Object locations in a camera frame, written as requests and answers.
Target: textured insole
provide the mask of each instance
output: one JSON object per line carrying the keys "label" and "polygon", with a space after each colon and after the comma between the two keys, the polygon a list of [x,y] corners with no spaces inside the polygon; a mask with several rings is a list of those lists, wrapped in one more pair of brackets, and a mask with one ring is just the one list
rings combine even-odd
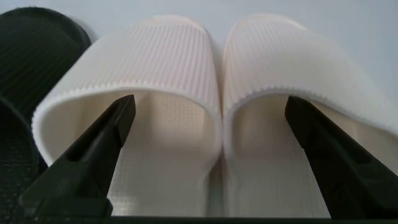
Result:
{"label": "textured insole", "polygon": [[[285,119],[287,97],[257,98],[236,114],[233,172],[239,184],[229,190],[232,216],[330,217],[305,152]],[[394,163],[398,159],[395,138],[324,106],[316,106],[398,173],[398,165]],[[381,142],[383,148],[375,142]]]}
{"label": "textured insole", "polygon": [[108,198],[113,215],[204,216],[214,139],[200,106],[177,96],[137,97]]}

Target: white background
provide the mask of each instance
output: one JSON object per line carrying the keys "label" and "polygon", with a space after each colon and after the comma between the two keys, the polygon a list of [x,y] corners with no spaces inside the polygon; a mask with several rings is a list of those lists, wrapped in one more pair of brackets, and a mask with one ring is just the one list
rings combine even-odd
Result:
{"label": "white background", "polygon": [[339,43],[398,105],[398,1],[395,0],[0,0],[0,12],[40,6],[61,12],[92,41],[156,14],[180,14],[205,26],[217,71],[233,24],[248,14],[291,17]]}

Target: slipper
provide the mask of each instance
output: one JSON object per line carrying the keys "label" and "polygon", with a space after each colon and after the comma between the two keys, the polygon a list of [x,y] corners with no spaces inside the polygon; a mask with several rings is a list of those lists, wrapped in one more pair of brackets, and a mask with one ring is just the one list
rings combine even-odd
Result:
{"label": "slipper", "polygon": [[108,193],[113,215],[204,216],[222,140],[204,28],[156,16],[93,44],[35,111],[34,139],[46,163],[125,95],[134,95],[136,117]]}
{"label": "slipper", "polygon": [[285,120],[289,95],[398,174],[397,109],[336,44],[282,16],[249,16],[231,31],[223,63],[228,216],[330,217]]}
{"label": "slipper", "polygon": [[90,44],[50,9],[0,15],[0,223],[15,222],[18,197],[46,168],[30,131],[35,107]]}

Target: black textured surface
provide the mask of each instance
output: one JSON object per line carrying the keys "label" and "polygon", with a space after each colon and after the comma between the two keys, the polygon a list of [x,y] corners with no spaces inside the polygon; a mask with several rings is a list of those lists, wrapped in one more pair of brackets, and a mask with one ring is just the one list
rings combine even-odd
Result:
{"label": "black textured surface", "polygon": [[30,132],[35,107],[90,46],[86,32],[36,7],[0,15],[0,223],[45,169]]}

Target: white slipper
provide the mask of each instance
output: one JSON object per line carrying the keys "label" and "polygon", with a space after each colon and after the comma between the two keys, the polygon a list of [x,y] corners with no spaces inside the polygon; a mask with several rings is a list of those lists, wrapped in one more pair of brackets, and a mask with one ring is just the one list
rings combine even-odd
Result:
{"label": "white slipper", "polygon": [[397,110],[335,44],[282,16],[249,16],[223,63],[229,216],[330,216],[285,120],[288,95],[314,103],[398,174]]}
{"label": "white slipper", "polygon": [[37,107],[45,161],[129,94],[136,118],[108,194],[113,215],[205,215],[222,124],[210,41],[190,19],[153,17],[94,43]]}

